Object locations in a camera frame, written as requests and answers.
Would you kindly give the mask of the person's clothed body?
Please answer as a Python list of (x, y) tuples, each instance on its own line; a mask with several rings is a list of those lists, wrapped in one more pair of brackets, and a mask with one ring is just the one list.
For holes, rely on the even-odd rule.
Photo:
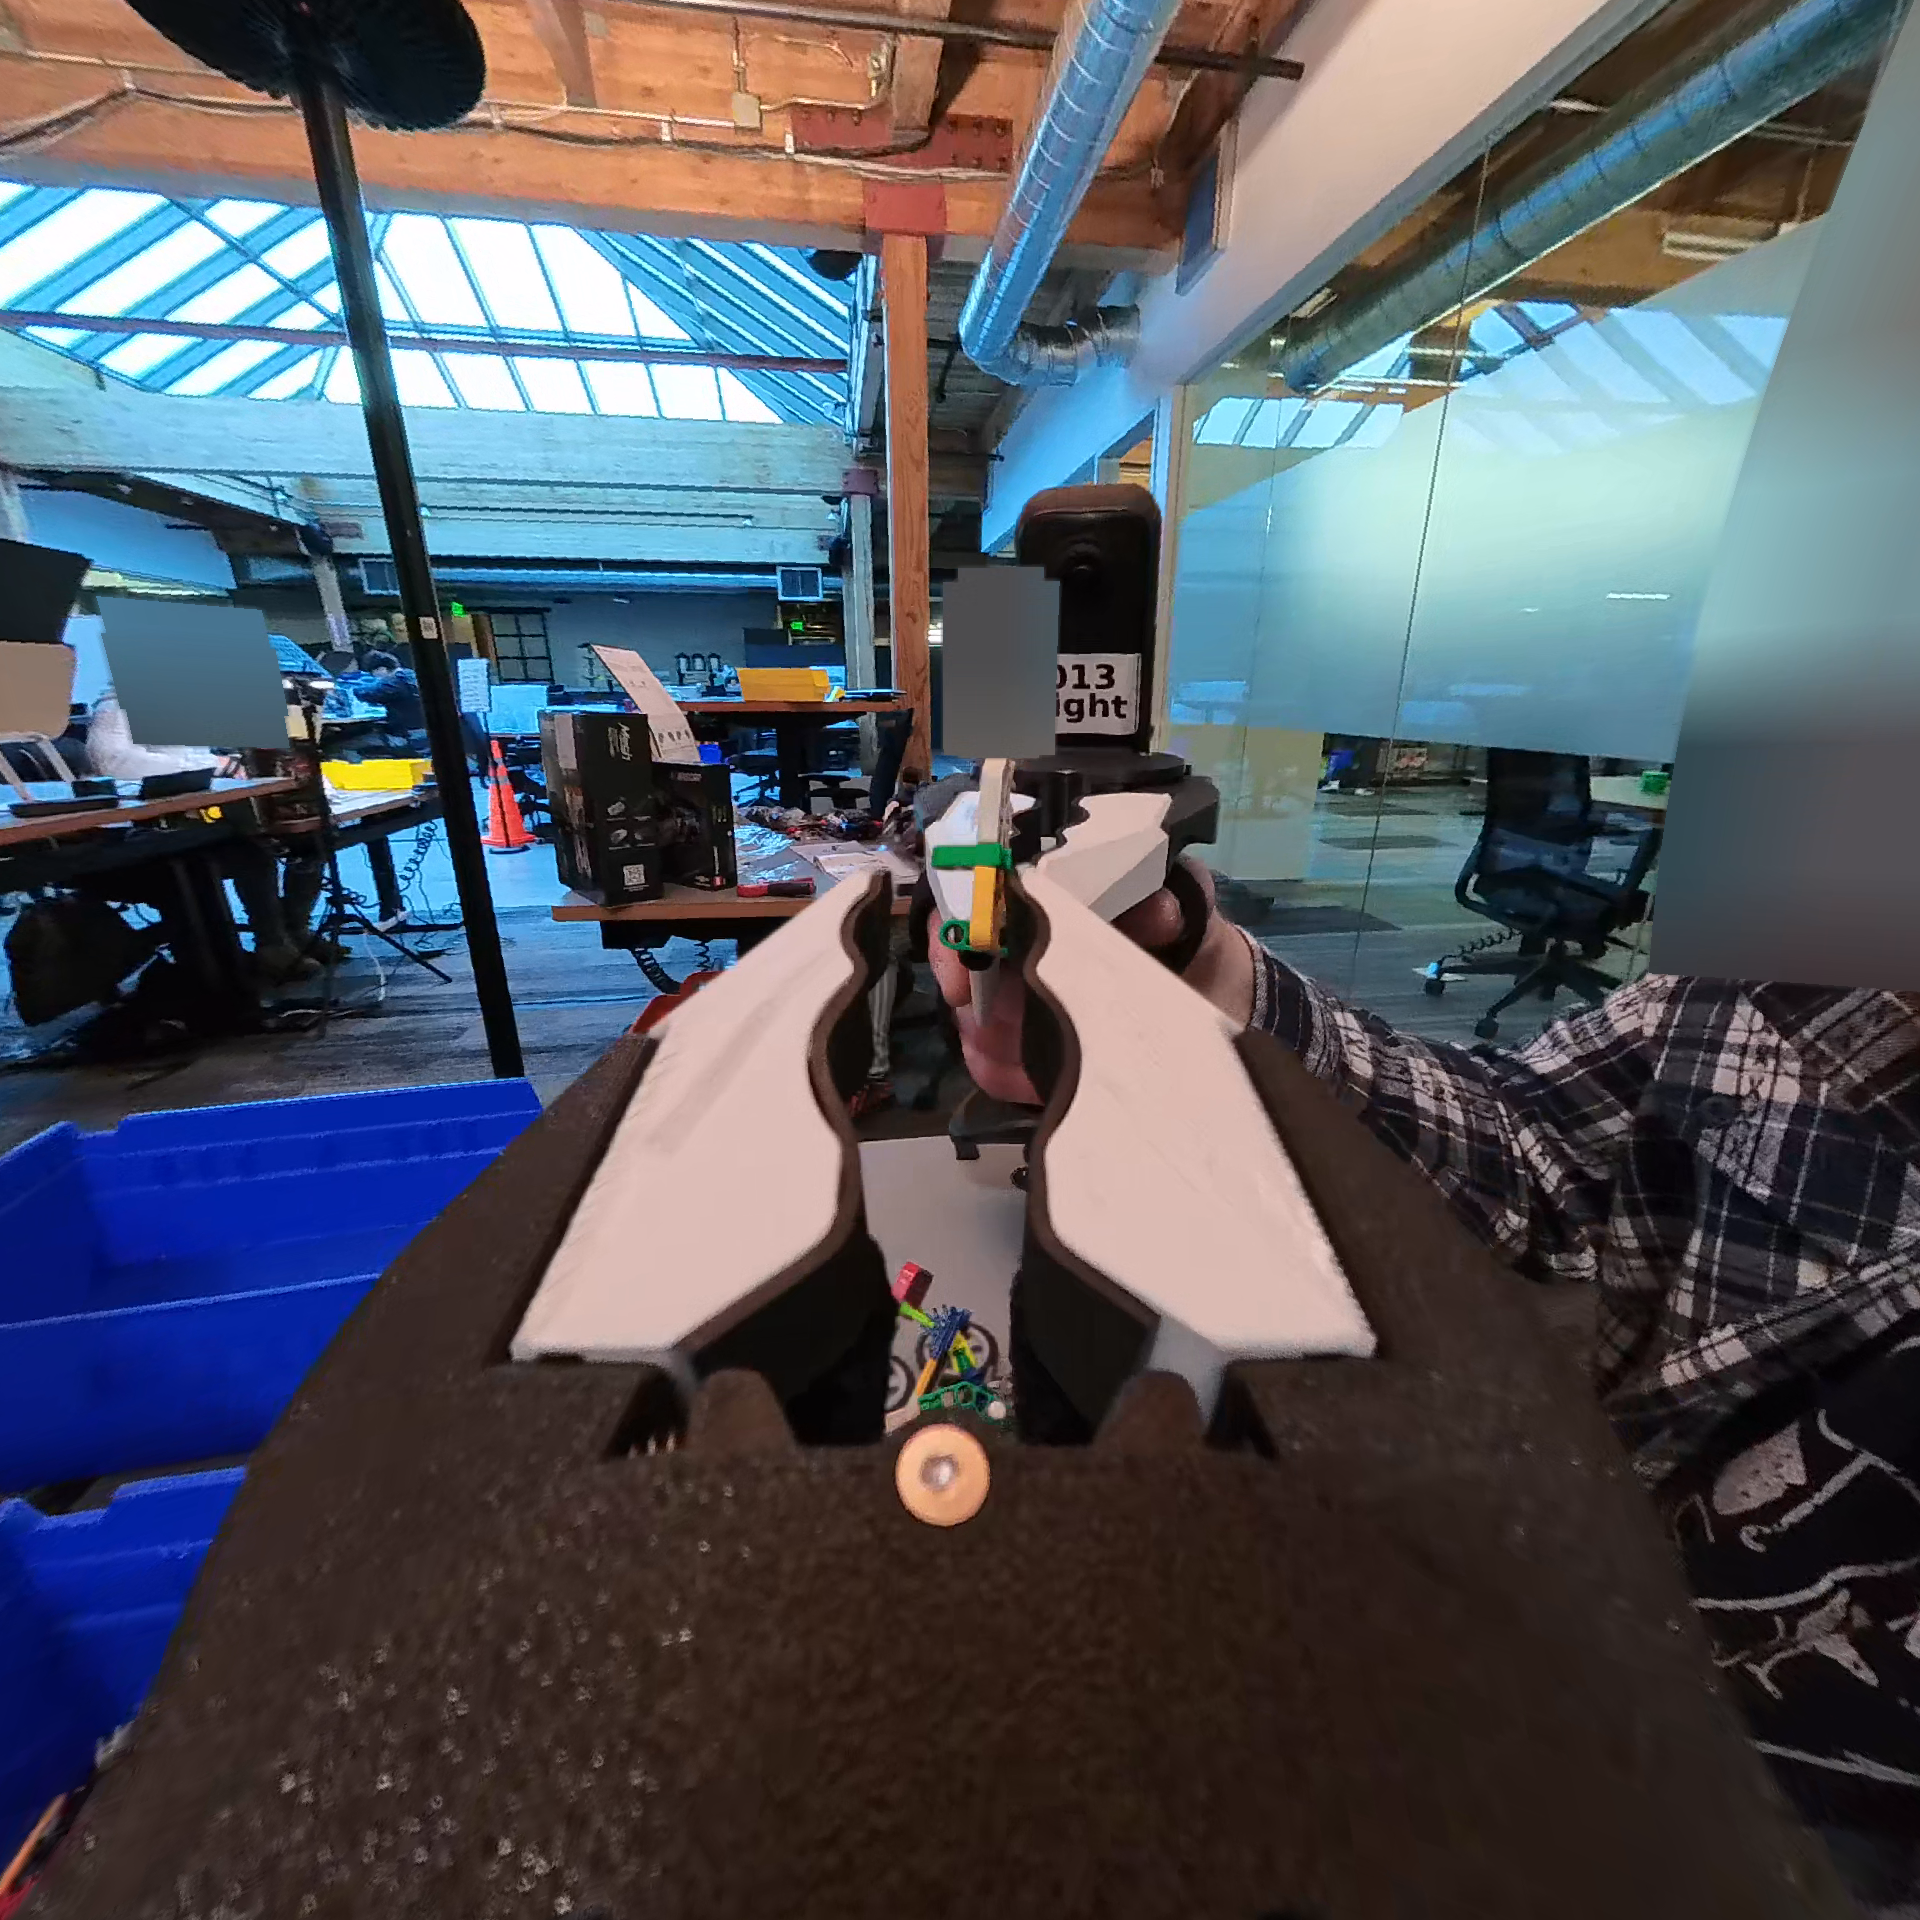
[(1916, 996), (1647, 976), (1607, 1409), (1720, 1679), (1868, 1908), (1916, 1913)]

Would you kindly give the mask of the yellow orange rod assembly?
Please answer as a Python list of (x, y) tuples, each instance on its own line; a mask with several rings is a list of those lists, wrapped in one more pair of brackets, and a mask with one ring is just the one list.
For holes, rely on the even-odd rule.
[(1014, 832), (1017, 815), (1016, 763), (992, 756), (978, 770), (978, 817), (996, 812), (1004, 839), (975, 848), (936, 848), (939, 872), (971, 868), (971, 895), (932, 895), (939, 910), (939, 942), (960, 953), (975, 971), (992, 969), (1004, 955), (1006, 879), (1016, 866)]

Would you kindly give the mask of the red rod toy assembly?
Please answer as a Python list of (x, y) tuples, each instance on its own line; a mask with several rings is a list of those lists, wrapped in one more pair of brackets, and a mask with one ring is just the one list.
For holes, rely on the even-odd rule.
[(896, 1350), (890, 1359), (886, 1431), (936, 1412), (969, 1412), (991, 1427), (1014, 1423), (1014, 1375), (996, 1335), (968, 1307), (930, 1298), (932, 1273), (903, 1263), (895, 1276)]

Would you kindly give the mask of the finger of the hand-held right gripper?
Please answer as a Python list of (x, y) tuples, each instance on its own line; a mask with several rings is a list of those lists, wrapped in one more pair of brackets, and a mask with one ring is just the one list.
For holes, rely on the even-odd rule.
[(1063, 841), (1027, 868), (1027, 900), (1074, 900), (1116, 924), (1169, 884), (1169, 809), (1170, 798), (1087, 798)]
[(978, 817), (978, 779), (971, 772), (948, 776), (918, 793), (918, 825), (922, 832), (924, 868), (932, 895), (971, 895), (975, 872), (939, 872), (936, 848), (975, 848), (1004, 839), (996, 812)]

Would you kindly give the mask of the black office chair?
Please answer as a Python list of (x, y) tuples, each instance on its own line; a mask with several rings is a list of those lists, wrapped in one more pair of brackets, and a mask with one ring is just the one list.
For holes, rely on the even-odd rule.
[(1486, 1043), (1523, 1001), (1607, 1001), (1616, 984), (1600, 961), (1644, 924), (1662, 839), (1665, 804), (1641, 791), (1610, 802), (1590, 760), (1489, 750), (1482, 827), (1455, 898), (1496, 934), (1432, 962), (1425, 993), (1443, 994), (1451, 976), (1511, 974), (1514, 985), (1474, 1023)]

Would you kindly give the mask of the person's right forearm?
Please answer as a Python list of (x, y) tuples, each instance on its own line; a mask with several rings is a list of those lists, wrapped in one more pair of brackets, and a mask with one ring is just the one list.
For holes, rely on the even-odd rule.
[(1531, 1280), (1647, 1287), (1614, 1239), (1616, 1182), (1667, 985), (1626, 988), (1519, 1052), (1471, 1049), (1404, 1036), (1238, 931), (1230, 944), (1255, 966), (1250, 1027), (1356, 1104), (1503, 1260)]

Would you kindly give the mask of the black round disc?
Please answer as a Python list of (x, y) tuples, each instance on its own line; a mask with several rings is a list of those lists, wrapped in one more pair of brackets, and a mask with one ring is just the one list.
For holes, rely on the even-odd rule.
[(134, 2), (134, 11), (190, 58), (276, 99), (324, 79), (372, 128), (450, 128), (484, 95), (484, 43), (459, 2)]

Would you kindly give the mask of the black product carton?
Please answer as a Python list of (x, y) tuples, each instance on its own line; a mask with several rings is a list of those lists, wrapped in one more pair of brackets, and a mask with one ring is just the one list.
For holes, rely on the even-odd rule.
[(736, 888), (732, 777), (726, 763), (656, 762), (636, 714), (539, 716), (560, 883), (596, 905), (662, 898), (665, 884)]

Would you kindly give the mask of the black metal pole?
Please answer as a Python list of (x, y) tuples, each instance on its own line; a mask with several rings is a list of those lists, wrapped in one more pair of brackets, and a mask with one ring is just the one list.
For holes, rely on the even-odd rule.
[(305, 136), (327, 220), (332, 262), (344, 294), (344, 324), (352, 347), (380, 508), (392, 540), (400, 611), (424, 692), (426, 735), (440, 782), (450, 866), (472, 961), (472, 984), (488, 1036), (488, 1057), (497, 1076), (522, 1076), (522, 1036), (497, 934), (497, 910), (482, 832), (475, 822), (457, 689), (448, 665), (442, 607), (426, 551), (417, 472), (393, 375), (388, 331), (377, 299), (377, 275), (352, 161), (345, 99), (332, 76), (311, 59), (302, 59), (296, 76)]

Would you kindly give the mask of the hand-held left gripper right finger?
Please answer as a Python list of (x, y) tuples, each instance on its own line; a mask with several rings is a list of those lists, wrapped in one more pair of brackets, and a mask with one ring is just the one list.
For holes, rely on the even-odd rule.
[(1098, 1428), (1143, 1371), (1210, 1417), (1238, 1363), (1374, 1355), (1238, 1030), (1059, 881), (1016, 898), (1046, 1096), (1016, 1307), (1070, 1427)]

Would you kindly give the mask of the person's right hand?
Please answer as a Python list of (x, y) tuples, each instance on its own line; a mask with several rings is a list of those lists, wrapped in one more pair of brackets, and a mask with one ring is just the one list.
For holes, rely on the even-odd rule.
[(1014, 955), (996, 962), (986, 1010), (975, 1004), (978, 978), (958, 952), (929, 935), (929, 962), (939, 996), (948, 1010), (958, 1046), (975, 1088), (1004, 1104), (1040, 1114), (1047, 1088), (1036, 1088), (1025, 1070), (1025, 958), (1034, 944), (1036, 912), (1016, 881), (1006, 905), (1004, 931), (1014, 939)]

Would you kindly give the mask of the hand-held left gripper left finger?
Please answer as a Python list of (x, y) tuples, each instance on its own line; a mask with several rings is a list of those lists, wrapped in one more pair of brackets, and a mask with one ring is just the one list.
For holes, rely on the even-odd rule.
[(662, 1023), (515, 1360), (649, 1363), (686, 1395), (752, 1370), (794, 1419), (886, 1417), (896, 1300), (849, 1097), (891, 898), (835, 884)]

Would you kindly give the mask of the blue plastic bin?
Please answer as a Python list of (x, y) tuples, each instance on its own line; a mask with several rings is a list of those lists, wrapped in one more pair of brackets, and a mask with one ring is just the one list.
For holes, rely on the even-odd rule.
[(243, 1456), (398, 1251), (542, 1114), (522, 1080), (60, 1123), (2, 1160), (2, 1488)]
[(140, 1479), (65, 1516), (2, 1506), (2, 1844), (89, 1777), (154, 1688), (246, 1471)]

